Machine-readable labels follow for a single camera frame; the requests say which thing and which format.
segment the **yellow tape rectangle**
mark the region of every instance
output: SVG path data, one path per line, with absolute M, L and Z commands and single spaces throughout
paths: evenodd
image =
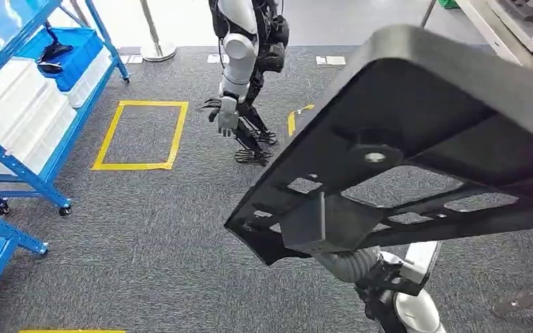
M 287 132 L 289 133 L 289 136 L 292 136 L 295 132 L 295 114 L 298 112 L 304 111 L 304 110 L 311 110 L 314 108 L 313 104 L 309 104 L 303 109 L 295 110 L 289 113 L 289 116 L 287 117 Z
M 105 154 L 109 149 L 111 140 L 119 123 L 119 118 L 121 118 L 121 113 L 124 111 L 124 107 L 132 106 L 178 106 L 180 107 L 180 112 L 178 113 L 178 120 L 176 122 L 175 133 L 173 135 L 173 141 L 171 145 L 171 150 L 169 152 L 168 160 L 164 163 L 103 163 L 105 159 Z M 95 163 L 91 170 L 154 170 L 154 169 L 165 169 L 171 170 L 173 164 L 176 160 L 176 153 L 178 152 L 178 146 L 180 143 L 180 136 L 183 133 L 183 126 L 185 125 L 185 118 L 187 117 L 187 108 L 189 107 L 189 102 L 176 102 L 176 101 L 120 101 L 115 110 L 115 115 L 111 120 L 105 139 L 101 148 L 99 149 L 99 154 L 95 159 Z

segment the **humanoid robot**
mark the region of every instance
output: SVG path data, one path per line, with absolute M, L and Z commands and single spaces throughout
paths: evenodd
M 287 21 L 278 15 L 274 0 L 209 0 L 209 5 L 214 31 L 230 61 L 223 69 L 219 99 L 206 101 L 202 108 L 213 108 L 209 118 L 217 117 L 218 133 L 234 134 L 244 147 L 236 153 L 236 161 L 266 165 L 270 155 L 259 142 L 275 144 L 276 138 L 252 104 L 262 88 L 264 72 L 283 68 Z M 380 253 L 378 248 L 312 256 L 339 280 L 357 283 L 359 296 L 371 310 L 367 316 L 379 321 L 386 332 L 442 333 L 434 302 L 416 283 L 428 278 L 437 253 L 438 243 L 430 242 L 412 246 L 406 261 Z M 419 294 L 396 293 L 388 284 L 392 290 Z
M 259 143 L 273 145 L 275 133 L 264 125 L 253 106 L 262 89 L 264 72 L 280 73 L 285 63 L 289 26 L 277 13 L 275 0 L 209 0 L 213 26 L 229 63 L 223 66 L 219 98 L 201 108 L 213 109 L 218 133 L 232 134 L 243 146 L 235 160 L 266 165 L 271 155 Z

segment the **black object on shelf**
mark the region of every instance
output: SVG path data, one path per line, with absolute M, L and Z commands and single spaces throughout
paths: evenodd
M 42 55 L 37 60 L 37 65 L 45 73 L 58 74 L 62 72 L 63 68 L 59 64 L 50 62 L 50 60 L 56 59 L 58 56 L 61 56 L 66 52 L 72 51 L 73 47 L 72 45 L 62 45 L 58 41 L 56 34 L 53 33 L 51 30 L 52 26 L 50 25 L 50 22 L 45 21 L 44 27 L 48 35 L 52 37 L 52 44 L 44 48 L 44 52 L 42 52 Z

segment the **white plastic bin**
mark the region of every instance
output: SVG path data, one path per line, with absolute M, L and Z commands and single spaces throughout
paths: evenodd
M 65 99 L 64 103 L 58 108 L 56 118 L 44 129 L 40 139 L 33 145 L 32 150 L 23 160 L 23 163 L 31 171 L 34 173 L 42 171 L 75 117 L 76 111 L 71 108 Z
M 13 58 L 1 68 L 0 143 L 45 86 L 46 78 L 34 60 Z
M 76 117 L 76 111 L 58 91 L 56 82 L 41 75 L 33 60 L 15 59 L 6 67 L 8 76 L 0 75 L 0 145 L 31 171 L 40 173 Z M 11 80 L 21 82 L 9 83 Z M 20 85 L 25 84 L 41 87 L 21 89 Z M 25 95 L 6 89 L 21 89 Z M 1 163 L 0 173 L 13 174 Z
M 72 89 L 69 92 L 63 92 L 68 97 L 68 101 L 73 108 L 78 109 L 83 106 L 110 65 L 111 52 L 106 47 L 103 47 Z

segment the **yellow tape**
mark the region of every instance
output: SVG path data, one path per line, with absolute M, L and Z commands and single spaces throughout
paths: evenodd
M 126 331 L 105 330 L 23 330 L 19 333 L 126 333 Z
M 295 132 L 295 114 L 297 112 L 301 112 L 301 111 L 304 111 L 304 110 L 311 110 L 313 108 L 314 108 L 314 105 L 313 104 L 309 104 L 309 105 L 305 106 L 302 109 L 295 110 L 295 111 L 292 111 L 291 113 L 289 113 L 289 116 L 287 117 L 287 132 L 289 133 L 289 136 L 292 136 L 293 133 Z
M 169 158 L 164 163 L 103 163 L 117 124 L 119 123 L 119 118 L 121 113 L 124 111 L 124 107 L 127 105 L 134 106 L 178 106 L 180 107 L 180 112 L 178 113 L 178 120 L 176 122 L 175 133 L 173 135 L 173 141 L 171 145 L 171 150 L 169 151 Z M 183 127 L 185 126 L 185 119 L 187 117 L 187 109 L 189 107 L 189 102 L 175 102 L 175 101 L 120 101 L 115 111 L 115 115 L 111 120 L 109 129 L 107 129 L 107 134 L 101 148 L 99 149 L 99 154 L 95 159 L 95 163 L 91 170 L 115 170 L 115 171 L 125 171 L 125 170 L 156 170 L 156 169 L 165 169 L 171 170 L 173 164 L 176 160 L 176 154 L 178 152 L 178 147 L 180 144 L 180 136 L 183 133 Z

